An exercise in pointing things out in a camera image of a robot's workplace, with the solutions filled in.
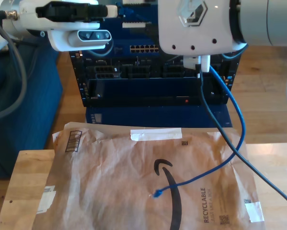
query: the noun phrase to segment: white robot body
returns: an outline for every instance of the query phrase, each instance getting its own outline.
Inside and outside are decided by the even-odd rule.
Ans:
[[[55,0],[72,3],[89,3],[98,5],[97,0]],[[111,40],[99,39],[93,41],[82,41],[77,35],[78,30],[91,31],[100,28],[98,22],[53,22],[47,18],[39,18],[36,8],[45,6],[52,0],[0,0],[0,10],[17,12],[17,20],[3,20],[3,28],[11,38],[22,40],[24,37],[30,37],[28,30],[46,31],[52,47],[57,51],[74,51],[88,49],[103,49],[105,44]],[[117,7],[108,5],[107,17],[117,17]],[[6,40],[0,36],[0,50],[7,44]]]
[[[244,48],[232,37],[229,8],[229,0],[158,0],[162,50],[195,57]]]

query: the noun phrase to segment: white label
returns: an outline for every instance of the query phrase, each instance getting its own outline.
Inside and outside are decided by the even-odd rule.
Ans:
[[[264,221],[262,207],[260,202],[245,204],[251,223]]]
[[[170,140],[183,138],[181,128],[163,129],[134,129],[130,131],[130,138],[135,141]]]
[[[56,191],[54,191],[55,185],[46,186],[42,194],[37,214],[46,212],[52,205]]]

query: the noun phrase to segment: blue couch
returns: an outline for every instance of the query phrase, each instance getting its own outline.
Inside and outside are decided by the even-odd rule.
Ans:
[[[58,52],[48,42],[40,47],[18,47],[29,71],[33,56],[35,67],[27,84],[27,93],[20,108],[0,120],[0,178],[11,176],[21,150],[43,149],[62,95],[56,68]],[[10,106],[21,90],[9,55],[0,58],[0,111]]]

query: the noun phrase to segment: amazon padded mailer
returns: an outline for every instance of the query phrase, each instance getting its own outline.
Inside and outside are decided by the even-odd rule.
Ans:
[[[239,137],[229,136],[236,146]],[[130,134],[70,128],[54,139],[46,185],[54,185],[56,195],[36,215],[34,230],[264,229],[253,173],[237,157],[204,178],[151,197],[226,160],[232,151],[218,132],[133,141]],[[240,151],[246,157],[245,145]]]

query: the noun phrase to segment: amazon logo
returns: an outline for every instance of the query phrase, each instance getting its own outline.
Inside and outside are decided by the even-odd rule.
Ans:
[[[155,173],[159,176],[159,165],[160,164],[166,164],[169,166],[173,166],[171,164],[171,162],[164,160],[164,159],[157,159],[154,162],[154,171]],[[176,182],[173,178],[173,176],[171,175],[171,173],[169,172],[169,170],[165,167],[162,168],[162,170],[164,171],[168,183],[169,185],[175,185]],[[180,196],[180,192],[178,191],[178,187],[175,188],[171,188],[171,196],[172,196],[172,219],[171,219],[171,226],[170,226],[170,230],[179,230],[180,229],[180,225],[181,225],[181,221],[182,221],[182,201],[181,201],[181,196]]]

